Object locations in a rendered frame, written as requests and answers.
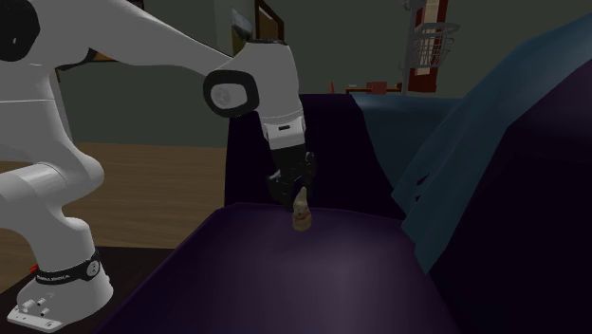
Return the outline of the small beige figure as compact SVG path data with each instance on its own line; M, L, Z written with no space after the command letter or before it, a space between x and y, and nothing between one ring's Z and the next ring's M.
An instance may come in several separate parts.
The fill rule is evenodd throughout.
M312 215L307 203L307 189L302 187L293 201L292 228L297 232L305 232L311 226Z

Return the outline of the dark purple sofa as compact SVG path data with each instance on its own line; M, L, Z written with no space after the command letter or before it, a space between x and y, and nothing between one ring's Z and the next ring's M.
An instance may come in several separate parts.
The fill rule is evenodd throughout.
M314 222L254 180L231 123L227 200L93 334L592 334L592 61L512 124L429 273L392 185L453 99L308 95Z

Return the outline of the brown table with things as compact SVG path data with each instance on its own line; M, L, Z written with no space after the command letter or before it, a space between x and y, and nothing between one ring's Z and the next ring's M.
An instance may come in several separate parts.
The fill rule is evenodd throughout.
M365 93L372 95L385 95L391 92L400 92L402 83L397 83L390 87L387 82L369 82L366 87L348 87L345 89L346 94Z

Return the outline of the brown framed door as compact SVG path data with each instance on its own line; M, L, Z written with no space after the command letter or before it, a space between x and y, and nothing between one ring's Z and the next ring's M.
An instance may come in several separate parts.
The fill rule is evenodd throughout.
M241 0L253 10L231 8L231 49L238 54L246 42L254 40L284 40L284 21L265 0Z

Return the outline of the blue blanket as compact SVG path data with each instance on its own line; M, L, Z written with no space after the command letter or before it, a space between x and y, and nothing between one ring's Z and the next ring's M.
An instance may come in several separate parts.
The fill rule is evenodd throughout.
M591 60L592 12L525 40L461 99L353 95L424 272L450 243L506 130Z

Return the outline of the dark robot stand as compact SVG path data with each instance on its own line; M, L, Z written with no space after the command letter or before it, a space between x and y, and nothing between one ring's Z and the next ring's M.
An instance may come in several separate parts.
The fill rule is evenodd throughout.
M173 249L97 247L106 274L114 288L111 300L93 315L71 325L66 325L52 334L91 334L136 287L142 283ZM30 273L0 294L0 334L46 334L42 331L12 324L7 315L16 306L17 294L34 278Z

